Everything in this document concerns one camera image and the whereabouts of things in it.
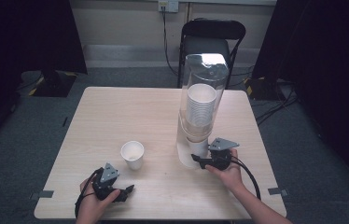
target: electrical outlet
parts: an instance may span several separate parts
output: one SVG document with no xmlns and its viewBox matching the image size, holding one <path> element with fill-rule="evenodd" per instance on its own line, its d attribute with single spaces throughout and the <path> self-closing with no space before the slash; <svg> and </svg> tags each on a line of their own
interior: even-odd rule
<svg viewBox="0 0 349 224">
<path fill-rule="evenodd" d="M 158 1 L 158 11 L 169 11 L 169 2 L 168 1 Z"/>
<path fill-rule="evenodd" d="M 158 11 L 178 12 L 178 1 L 158 1 Z"/>
</svg>

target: paper cup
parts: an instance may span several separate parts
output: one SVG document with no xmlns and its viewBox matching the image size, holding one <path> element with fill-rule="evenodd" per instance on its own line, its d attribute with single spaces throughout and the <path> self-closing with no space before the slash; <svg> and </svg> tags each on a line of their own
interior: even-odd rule
<svg viewBox="0 0 349 224">
<path fill-rule="evenodd" d="M 121 156 L 132 170 L 138 170 L 143 165 L 145 148 L 136 141 L 125 143 L 121 148 Z"/>
<path fill-rule="evenodd" d="M 216 90 L 206 84 L 195 84 L 188 89 L 186 119 L 196 127 L 212 122 L 216 102 Z"/>
<path fill-rule="evenodd" d="M 198 142 L 198 143 L 189 141 L 188 138 L 187 138 L 187 141 L 188 141 L 189 149 L 191 149 L 192 154 L 199 156 L 202 159 L 206 159 L 207 154 L 208 154 L 207 138 L 201 142 Z"/>
</svg>

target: wooden table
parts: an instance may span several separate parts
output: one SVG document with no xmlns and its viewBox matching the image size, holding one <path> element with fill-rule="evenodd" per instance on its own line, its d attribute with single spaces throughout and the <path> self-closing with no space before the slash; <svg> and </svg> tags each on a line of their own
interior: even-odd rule
<svg viewBox="0 0 349 224">
<path fill-rule="evenodd" d="M 37 218 L 74 219 L 79 184 L 110 162 L 120 172 L 114 187 L 135 185 L 126 203 L 111 203 L 103 219 L 244 219 L 250 218 L 223 184 L 208 171 L 190 169 L 177 156 L 179 89 L 89 87 L 78 105 L 44 190 Z M 237 143 L 241 160 L 258 181 L 262 201 L 283 216 L 286 209 L 243 91 L 224 91 L 209 142 L 222 137 Z M 145 147 L 144 165 L 132 171 L 120 156 L 128 141 Z M 245 171 L 243 180 L 253 184 Z"/>
</svg>

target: wall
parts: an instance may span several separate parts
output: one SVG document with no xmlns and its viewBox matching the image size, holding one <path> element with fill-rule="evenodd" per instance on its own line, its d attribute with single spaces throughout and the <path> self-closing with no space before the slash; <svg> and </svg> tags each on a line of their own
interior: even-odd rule
<svg viewBox="0 0 349 224">
<path fill-rule="evenodd" d="M 163 18 L 158 12 L 157 1 L 71 1 L 71 5 L 83 45 L 163 50 Z M 261 6 L 180 2 L 178 13 L 166 14 L 170 61 L 177 60 L 183 24 L 187 19 L 199 17 L 240 21 L 246 28 L 240 51 L 258 54 L 273 8 L 272 4 Z"/>
</svg>

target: human hand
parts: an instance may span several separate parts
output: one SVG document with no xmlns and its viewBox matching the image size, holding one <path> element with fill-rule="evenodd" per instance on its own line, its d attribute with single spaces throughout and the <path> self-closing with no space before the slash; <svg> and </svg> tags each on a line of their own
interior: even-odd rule
<svg viewBox="0 0 349 224">
<path fill-rule="evenodd" d="M 79 190 L 82 191 L 84 189 L 84 186 L 88 184 L 87 189 L 85 190 L 84 195 L 86 196 L 82 201 L 81 205 L 79 206 L 78 210 L 78 218 L 77 218 L 77 224 L 92 224 L 96 223 L 103 213 L 105 212 L 105 209 L 107 206 L 112 203 L 116 198 L 119 196 L 120 190 L 116 189 L 113 192 L 111 192 L 103 201 L 100 201 L 94 194 L 94 190 L 92 187 L 92 183 L 87 183 L 88 179 L 85 179 L 80 185 Z"/>
<path fill-rule="evenodd" d="M 230 154 L 233 157 L 238 158 L 238 151 L 236 149 L 232 148 L 230 150 Z M 230 166 L 224 171 L 220 171 L 211 165 L 206 165 L 205 168 L 210 173 L 218 176 L 223 182 L 224 186 L 230 191 L 234 191 L 238 188 L 245 188 L 244 183 L 242 182 L 242 174 L 239 165 L 231 162 Z"/>
</svg>

